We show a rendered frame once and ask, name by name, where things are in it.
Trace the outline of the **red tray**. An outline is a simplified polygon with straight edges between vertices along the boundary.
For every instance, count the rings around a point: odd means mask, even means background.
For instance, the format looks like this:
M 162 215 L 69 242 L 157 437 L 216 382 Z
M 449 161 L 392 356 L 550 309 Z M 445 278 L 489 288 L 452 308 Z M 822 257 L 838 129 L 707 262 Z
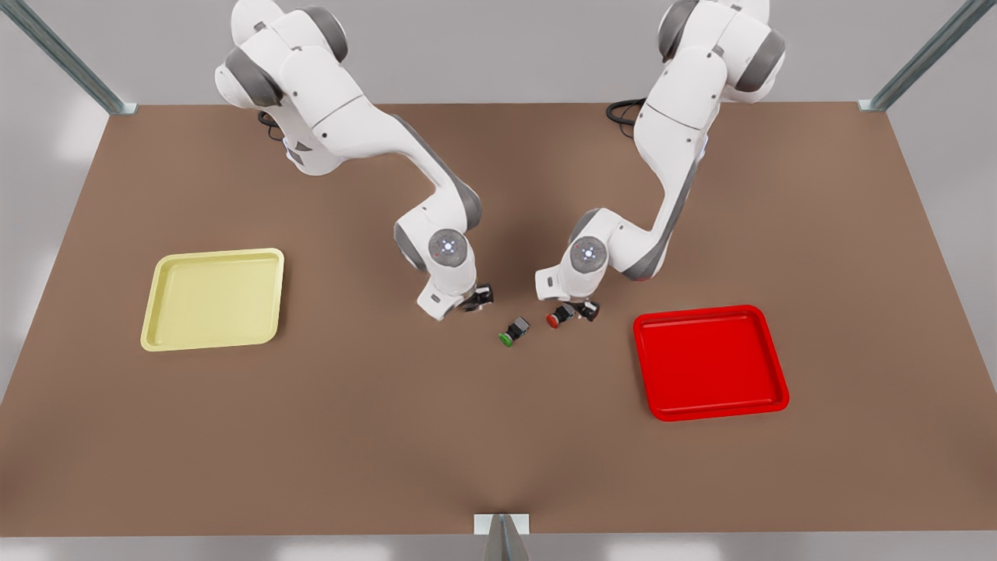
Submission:
M 632 329 L 648 408 L 660 422 L 783 411 L 790 403 L 766 317 L 754 305 L 646 313 Z

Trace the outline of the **pale yellow tray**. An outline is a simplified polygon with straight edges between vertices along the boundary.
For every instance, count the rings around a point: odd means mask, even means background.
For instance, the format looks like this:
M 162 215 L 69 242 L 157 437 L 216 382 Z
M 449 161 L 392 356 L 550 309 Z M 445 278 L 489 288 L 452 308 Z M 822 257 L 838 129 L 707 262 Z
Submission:
M 174 253 L 154 267 L 140 344 L 180 351 L 265 344 L 277 334 L 284 253 Z

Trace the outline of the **silver frame post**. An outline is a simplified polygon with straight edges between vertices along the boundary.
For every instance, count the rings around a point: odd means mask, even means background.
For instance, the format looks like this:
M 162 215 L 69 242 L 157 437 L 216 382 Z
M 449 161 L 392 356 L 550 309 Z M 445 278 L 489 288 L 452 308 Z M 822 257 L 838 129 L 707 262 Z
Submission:
M 0 12 L 24 32 L 57 67 L 111 116 L 132 116 L 139 105 L 125 103 L 69 47 L 25 0 L 0 0 Z
M 900 71 L 870 99 L 858 100 L 861 111 L 888 111 L 969 29 L 986 15 L 997 0 L 965 0 L 919 48 Z
M 477 513 L 474 535 L 485 535 L 483 561 L 530 561 L 521 536 L 530 533 L 527 513 Z

